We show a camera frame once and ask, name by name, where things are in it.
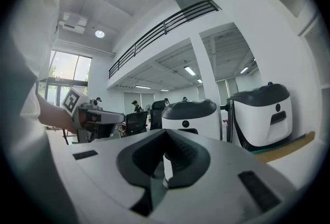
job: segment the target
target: person's arm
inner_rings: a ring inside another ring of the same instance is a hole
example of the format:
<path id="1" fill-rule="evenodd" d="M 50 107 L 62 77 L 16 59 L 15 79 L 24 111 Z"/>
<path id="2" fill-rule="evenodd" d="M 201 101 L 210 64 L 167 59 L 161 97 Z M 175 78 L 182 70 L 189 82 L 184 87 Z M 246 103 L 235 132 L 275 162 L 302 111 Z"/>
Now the person's arm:
<path id="1" fill-rule="evenodd" d="M 48 103 L 43 97 L 36 94 L 40 105 L 39 121 L 48 126 L 54 126 L 61 129 L 69 130 L 72 133 L 76 133 L 76 129 L 73 127 L 71 116 L 65 111 L 64 108 L 60 108 Z"/>

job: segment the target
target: ceiling light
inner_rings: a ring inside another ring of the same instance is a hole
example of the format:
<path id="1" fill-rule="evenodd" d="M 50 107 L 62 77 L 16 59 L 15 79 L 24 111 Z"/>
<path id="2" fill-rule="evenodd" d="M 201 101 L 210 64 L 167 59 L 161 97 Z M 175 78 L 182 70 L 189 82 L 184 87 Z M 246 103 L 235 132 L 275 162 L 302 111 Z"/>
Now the ceiling light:
<path id="1" fill-rule="evenodd" d="M 241 74 L 243 74 L 245 71 L 247 71 L 249 68 L 248 67 L 246 67 L 246 68 L 244 68 L 242 71 L 241 71 Z"/>
<path id="2" fill-rule="evenodd" d="M 139 88 L 139 89 L 151 89 L 149 87 L 144 87 L 144 86 L 135 86 L 136 88 Z"/>
<path id="3" fill-rule="evenodd" d="M 104 32 L 102 31 L 102 30 L 97 30 L 96 32 L 95 32 L 95 35 L 96 35 L 96 37 L 98 37 L 98 38 L 103 38 L 104 37 Z"/>
<path id="4" fill-rule="evenodd" d="M 188 67 L 188 66 L 185 67 L 185 70 L 186 70 L 190 75 L 192 75 L 192 76 L 195 76 L 195 75 L 196 75 L 195 72 L 194 72 L 193 70 L 191 70 L 191 68 Z"/>

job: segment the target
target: office chair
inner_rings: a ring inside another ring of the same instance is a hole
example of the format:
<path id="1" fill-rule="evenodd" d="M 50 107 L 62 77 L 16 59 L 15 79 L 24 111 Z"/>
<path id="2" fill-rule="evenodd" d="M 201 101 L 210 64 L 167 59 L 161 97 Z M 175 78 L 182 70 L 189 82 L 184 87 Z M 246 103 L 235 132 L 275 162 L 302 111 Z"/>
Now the office chair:
<path id="1" fill-rule="evenodd" d="M 119 130 L 120 137 L 131 136 L 146 132 L 146 118 L 148 112 L 136 112 L 126 115 L 126 128 Z"/>
<path id="2" fill-rule="evenodd" d="M 156 101 L 152 105 L 152 109 L 150 111 L 150 130 L 162 129 L 161 125 L 161 113 L 165 108 L 165 101 Z"/>

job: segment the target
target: black railing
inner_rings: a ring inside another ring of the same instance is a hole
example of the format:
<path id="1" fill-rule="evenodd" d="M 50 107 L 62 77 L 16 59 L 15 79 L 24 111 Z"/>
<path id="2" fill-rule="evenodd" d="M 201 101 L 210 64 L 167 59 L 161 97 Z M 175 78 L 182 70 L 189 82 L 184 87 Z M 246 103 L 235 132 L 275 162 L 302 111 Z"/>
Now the black railing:
<path id="1" fill-rule="evenodd" d="M 110 68 L 109 78 L 112 77 L 124 64 L 133 58 L 137 53 L 141 52 L 146 46 L 156 41 L 163 35 L 167 35 L 169 31 L 176 27 L 189 22 L 197 17 L 205 15 L 209 12 L 218 11 L 220 8 L 212 0 L 204 0 L 195 3 L 175 14 L 168 17 L 161 23 L 157 24 L 138 41 L 135 42 Z"/>

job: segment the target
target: ceiling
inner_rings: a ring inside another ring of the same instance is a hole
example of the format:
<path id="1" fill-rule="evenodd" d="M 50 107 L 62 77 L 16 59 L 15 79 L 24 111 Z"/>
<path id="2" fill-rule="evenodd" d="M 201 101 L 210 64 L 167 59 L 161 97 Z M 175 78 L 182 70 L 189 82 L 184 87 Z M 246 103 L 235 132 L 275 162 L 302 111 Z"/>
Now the ceiling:
<path id="1" fill-rule="evenodd" d="M 59 39 L 111 52 L 112 44 L 150 0 L 60 0 Z M 68 18 L 79 23 L 63 26 Z M 102 30 L 105 37 L 95 36 Z"/>
<path id="2" fill-rule="evenodd" d="M 240 75 L 245 67 L 249 67 L 245 74 L 257 68 L 253 54 L 238 28 L 206 36 L 202 40 L 215 70 L 216 81 Z M 196 76 L 191 76 L 184 69 L 185 66 L 189 66 Z M 197 80 L 200 78 L 200 69 L 190 43 L 144 66 L 117 84 L 117 88 L 134 89 L 136 85 L 141 85 L 153 90 L 176 90 L 199 85 Z"/>

